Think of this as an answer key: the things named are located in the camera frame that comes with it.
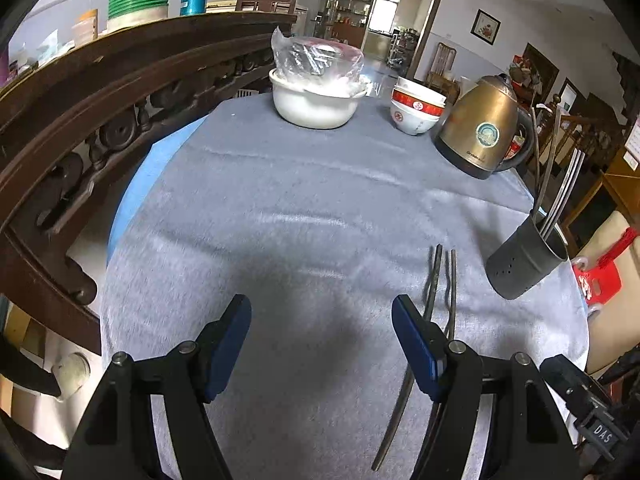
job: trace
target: beige chair cushion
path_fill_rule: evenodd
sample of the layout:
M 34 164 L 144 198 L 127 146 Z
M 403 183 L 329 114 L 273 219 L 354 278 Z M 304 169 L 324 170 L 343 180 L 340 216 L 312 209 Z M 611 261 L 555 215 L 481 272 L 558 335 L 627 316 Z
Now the beige chair cushion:
M 591 264 L 602 256 L 629 227 L 618 211 L 614 211 L 580 251 Z M 640 238 L 636 238 L 619 257 L 616 267 L 622 289 L 589 321 L 589 356 L 587 372 L 592 373 L 611 364 L 640 342 Z

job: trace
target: gray tablecloth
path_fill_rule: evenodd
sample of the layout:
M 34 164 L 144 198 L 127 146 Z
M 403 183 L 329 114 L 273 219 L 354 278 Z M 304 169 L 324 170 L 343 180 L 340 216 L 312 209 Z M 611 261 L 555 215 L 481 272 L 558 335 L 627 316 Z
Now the gray tablecloth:
M 396 130 L 380 100 L 365 98 L 329 131 L 286 123 L 270 95 L 227 101 L 176 153 L 116 248 L 101 298 L 104 362 L 118 350 L 164 354 L 241 292 L 252 326 L 207 407 L 234 478 L 409 478 L 430 410 L 417 388 L 381 471 L 370 464 L 406 365 L 391 301 L 407 293 L 421 305 L 437 243 L 458 251 L 457 337 L 490 356 L 586 362 L 569 264 L 514 301 L 484 274 L 531 205 L 516 175 L 467 176 L 428 136 Z M 446 286 L 443 270 L 441 326 Z M 154 415 L 162 464 L 177 478 L 161 403 Z M 484 452 L 481 415 L 467 478 Z

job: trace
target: kettle lid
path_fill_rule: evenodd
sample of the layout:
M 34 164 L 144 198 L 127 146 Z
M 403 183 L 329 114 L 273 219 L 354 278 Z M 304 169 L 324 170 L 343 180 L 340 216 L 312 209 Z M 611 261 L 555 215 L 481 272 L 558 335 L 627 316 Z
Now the kettle lid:
M 479 82 L 484 82 L 491 85 L 496 90 L 513 99 L 515 102 L 518 102 L 516 92 L 513 90 L 513 86 L 511 86 L 511 78 L 507 74 L 502 73 L 500 75 L 486 75 L 484 77 L 481 77 Z

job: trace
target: cup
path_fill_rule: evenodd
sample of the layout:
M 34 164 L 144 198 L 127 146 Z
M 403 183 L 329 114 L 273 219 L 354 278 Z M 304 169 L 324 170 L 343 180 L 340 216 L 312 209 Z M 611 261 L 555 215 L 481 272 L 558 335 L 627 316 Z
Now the cup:
M 515 300 L 550 274 L 568 255 L 556 229 L 546 242 L 531 215 L 484 265 L 494 290 L 506 300 Z

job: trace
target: metal rack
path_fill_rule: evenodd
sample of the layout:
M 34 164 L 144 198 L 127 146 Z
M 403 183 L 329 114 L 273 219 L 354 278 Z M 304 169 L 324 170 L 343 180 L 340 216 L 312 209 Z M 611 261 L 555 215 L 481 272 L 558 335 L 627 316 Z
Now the metal rack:
M 414 51 L 420 40 L 420 34 L 416 30 L 394 30 L 389 53 L 386 56 L 386 64 L 396 70 L 398 75 L 404 76 L 409 70 Z

